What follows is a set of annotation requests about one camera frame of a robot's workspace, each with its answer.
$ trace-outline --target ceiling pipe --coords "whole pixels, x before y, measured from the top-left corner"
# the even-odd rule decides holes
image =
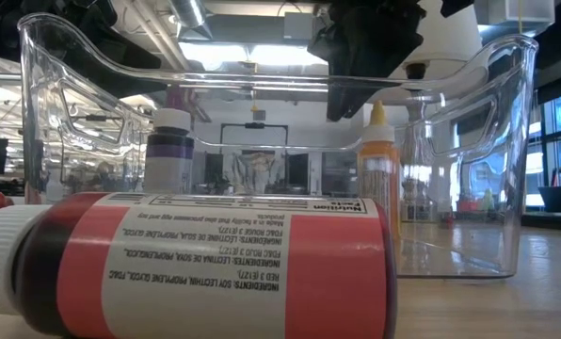
[[[164,43],[168,46],[171,53],[174,54],[178,62],[180,62],[180,64],[183,66],[184,70],[189,71],[190,64],[188,63],[188,60],[186,59],[182,51],[180,50],[180,47],[178,46],[178,42],[174,41],[172,38],[169,37],[168,31],[161,24],[159,19],[155,16],[155,13],[152,10],[152,8],[146,4],[145,0],[136,0],[136,4],[138,6],[138,9],[140,9],[140,12],[144,14],[145,18],[151,22],[153,27],[155,27],[155,29],[159,33],[159,37],[161,38],[161,40],[163,40]]]
[[[147,35],[149,36],[149,38],[151,38],[151,40],[155,44],[155,46],[157,46],[157,48],[161,51],[161,53],[164,55],[164,58],[169,62],[171,67],[174,70],[182,70],[183,66],[174,57],[174,55],[168,50],[166,45],[164,45],[163,42],[161,42],[161,40],[159,40],[159,38],[155,35],[155,32],[149,26],[149,23],[147,23],[145,18],[143,18],[142,14],[140,14],[138,9],[136,9],[136,7],[134,6],[134,1],[132,1],[132,0],[121,0],[121,2],[128,8],[128,11],[130,12],[130,14],[132,14],[136,17],[136,20],[138,21],[138,24],[140,24],[142,29],[145,30],[145,33],[147,33]]]
[[[171,11],[182,27],[193,29],[205,38],[213,38],[209,26],[205,22],[207,9],[201,0],[168,0]]]

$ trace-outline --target nutrition facts label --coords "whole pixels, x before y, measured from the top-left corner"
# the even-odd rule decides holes
[[[127,227],[124,224],[117,238],[130,246],[122,248],[123,257],[139,262],[182,263],[186,265],[187,273],[194,266],[231,266],[234,273],[229,275],[230,271],[225,269],[219,271],[219,276],[209,274],[202,277],[111,268],[108,279],[279,291],[287,215],[259,213],[252,215],[253,218],[213,217],[173,211],[174,209],[169,209],[168,213],[138,212],[135,222]],[[157,227],[158,224],[171,222],[182,223],[184,226],[182,230]],[[190,227],[187,224],[199,225]],[[162,245],[176,243],[178,249],[167,249],[168,245],[163,245],[159,246],[163,249],[154,250],[150,241],[161,242]],[[206,248],[207,251],[192,250],[199,248]]]
[[[303,310],[337,307],[355,312],[358,328],[360,309],[378,309],[375,332],[384,319],[383,235],[371,200],[113,193],[69,242],[65,299],[74,305],[75,282],[89,283],[86,312],[102,314],[90,320],[102,319],[99,332],[86,336],[283,339],[317,328]],[[75,276],[78,265],[95,269]],[[338,294],[351,306],[332,303]]]
[[[252,210],[277,210],[303,213],[342,213],[366,215],[370,206],[362,199],[300,199],[264,197],[217,197],[186,195],[154,195],[141,193],[115,193],[99,204],[148,204],[175,207],[218,207]]]
[[[256,323],[257,337],[282,338],[292,214],[184,205],[192,202],[199,200],[157,196],[128,209],[105,264],[107,325],[123,338],[140,337],[136,331],[238,338]],[[169,312],[149,328],[129,329],[128,318],[152,315],[129,307],[128,296]]]

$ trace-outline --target ceiling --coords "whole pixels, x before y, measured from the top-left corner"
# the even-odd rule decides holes
[[[178,41],[178,25],[172,16],[168,0],[137,0],[145,4],[152,10],[154,16],[163,26],[165,39],[176,43]],[[155,43],[152,36],[147,34],[145,28],[140,24],[136,17],[136,12],[129,10],[128,3],[132,0],[112,0],[112,4],[118,13],[118,21],[114,25],[123,37],[138,44],[150,53],[158,56],[162,60],[162,68],[174,69],[173,63],[170,62],[169,51],[168,56],[162,53],[161,45],[165,43]],[[257,61],[258,73],[282,73],[296,75],[326,75],[328,74],[327,63],[317,57],[309,55],[305,51],[308,39],[287,38],[287,31],[294,28],[287,27],[285,24],[285,16],[287,18],[295,18],[295,26],[304,23],[304,19],[310,19],[310,27],[305,24],[301,30],[296,30],[292,34],[315,34],[320,28],[328,24],[326,16],[326,8],[319,5],[309,3],[298,3],[297,5],[283,4],[281,1],[245,1],[245,0],[203,0],[205,7],[216,16],[212,17],[211,26],[218,29],[218,36],[227,37],[225,41],[217,41],[211,43],[208,41],[191,40],[190,32],[182,31],[180,34],[180,52],[181,57],[188,59],[192,71],[213,71],[226,73],[252,73],[253,70],[244,61]],[[263,29],[254,29],[253,25],[249,26],[248,20],[266,23],[268,31]],[[150,24],[154,35],[162,37],[154,25]],[[492,38],[497,35],[509,33],[509,29],[504,27],[496,27],[495,29],[484,30],[481,32],[482,37]],[[244,41],[245,37],[260,37],[259,40]],[[0,73],[19,73],[18,64],[0,59]],[[227,120],[233,114],[233,117],[241,117],[240,119],[232,119],[232,121],[250,120],[250,107],[253,105],[253,92],[249,90],[203,90],[198,93],[203,99],[202,108],[207,112],[210,118]],[[161,96],[134,96],[123,99],[128,105],[135,109],[147,107],[152,109],[161,105],[164,101]],[[285,92],[261,92],[256,93],[256,98],[260,100],[260,106],[282,107],[286,103],[294,103],[295,106],[299,102],[318,102],[326,105],[326,93],[304,93],[303,96],[296,96],[294,93]],[[68,99],[73,109],[79,109],[87,114],[101,114],[98,106],[83,100],[82,98],[70,97]],[[274,101],[274,103],[262,104],[262,101]],[[291,112],[292,116],[284,116],[287,121],[292,119],[300,121],[306,114],[308,105],[303,105],[303,109],[286,108],[286,114]],[[326,123],[324,114],[316,118],[316,121],[309,120],[301,123]],[[80,126],[75,126],[80,130],[84,130],[88,134],[99,134],[100,136],[116,137],[119,131],[119,122],[115,120],[106,122],[85,121]],[[21,156],[21,135],[19,130],[22,128],[21,121],[21,88],[19,85],[1,85],[0,86],[0,137],[7,137],[11,140],[11,153],[18,153]]]

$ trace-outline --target orange bottle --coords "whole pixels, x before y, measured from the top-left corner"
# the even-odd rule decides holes
[[[371,122],[362,136],[364,147],[358,154],[359,193],[385,210],[394,239],[400,238],[399,169],[400,154],[395,148],[395,131],[387,123],[383,103],[377,101]]]

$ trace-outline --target table surface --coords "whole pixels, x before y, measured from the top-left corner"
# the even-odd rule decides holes
[[[400,280],[396,338],[561,338],[561,231],[523,228],[502,281]],[[0,339],[47,338],[0,315]]]

